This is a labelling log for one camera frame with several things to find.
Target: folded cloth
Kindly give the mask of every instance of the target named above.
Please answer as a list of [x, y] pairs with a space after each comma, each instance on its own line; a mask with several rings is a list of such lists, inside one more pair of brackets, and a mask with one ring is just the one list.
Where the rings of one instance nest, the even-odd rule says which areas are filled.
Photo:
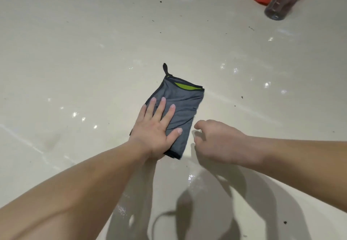
[[152, 97], [155, 97], [157, 99], [154, 107], [155, 112], [159, 106], [161, 98], [165, 97], [166, 106], [163, 113], [164, 116], [170, 106], [175, 104], [176, 111], [166, 129], [166, 135], [170, 134], [175, 128], [182, 128], [183, 132], [165, 154], [171, 158], [181, 159], [188, 141], [193, 118], [200, 102], [204, 98], [205, 89], [200, 85], [194, 85], [169, 74], [166, 63], [163, 64], [163, 69], [166, 76], [164, 77], [163, 82], [161, 82], [159, 88], [150, 96], [150, 98], [148, 98], [146, 105], [148, 107]]

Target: green fabric lining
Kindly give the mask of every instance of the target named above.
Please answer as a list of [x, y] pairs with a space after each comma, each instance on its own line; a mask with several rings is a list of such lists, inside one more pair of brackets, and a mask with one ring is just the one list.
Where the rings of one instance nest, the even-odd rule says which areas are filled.
[[190, 86], [190, 85], [184, 85], [184, 84], [180, 84], [180, 83], [175, 83], [175, 84], [178, 85], [180, 88], [185, 89], [185, 90], [202, 89], [202, 88], [198, 88], [198, 87], [194, 87], [194, 86]]

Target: glossy floor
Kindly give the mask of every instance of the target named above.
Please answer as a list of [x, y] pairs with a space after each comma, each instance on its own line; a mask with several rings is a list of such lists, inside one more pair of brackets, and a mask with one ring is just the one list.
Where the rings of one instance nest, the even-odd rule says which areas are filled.
[[[0, 205], [126, 141], [163, 62], [205, 87], [195, 121], [346, 140], [346, 0], [301, 0], [280, 22], [263, 10], [0, 0]], [[250, 170], [200, 164], [192, 143], [180, 161], [139, 170], [99, 239], [347, 239], [345, 213]]]

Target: person's left hand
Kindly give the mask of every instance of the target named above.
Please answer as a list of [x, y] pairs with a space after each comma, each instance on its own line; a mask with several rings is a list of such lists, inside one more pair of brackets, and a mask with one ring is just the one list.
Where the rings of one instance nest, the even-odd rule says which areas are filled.
[[146, 151], [150, 152], [153, 158], [159, 158], [167, 151], [175, 140], [182, 134], [182, 128], [176, 128], [166, 136], [166, 128], [168, 127], [175, 113], [175, 105], [170, 106], [169, 111], [162, 117], [166, 99], [163, 97], [153, 115], [156, 98], [152, 98], [148, 108], [143, 105], [135, 122], [134, 128], [130, 135], [129, 141], [141, 142]]

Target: gray towel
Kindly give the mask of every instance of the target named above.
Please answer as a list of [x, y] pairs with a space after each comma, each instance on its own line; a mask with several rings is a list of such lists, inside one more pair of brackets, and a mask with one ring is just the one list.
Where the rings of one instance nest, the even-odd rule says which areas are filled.
[[159, 88], [148, 98], [146, 105], [148, 107], [151, 98], [155, 97], [157, 99], [154, 107], [155, 112], [161, 98], [165, 97], [166, 106], [163, 116], [166, 115], [172, 104], [176, 105], [175, 115], [166, 129], [166, 135], [170, 134], [175, 128], [182, 128], [183, 132], [165, 154], [171, 158], [180, 159], [188, 141], [193, 118], [200, 102], [204, 98], [205, 89], [200, 85], [194, 85], [169, 74], [166, 63], [163, 64], [163, 69], [166, 76]]

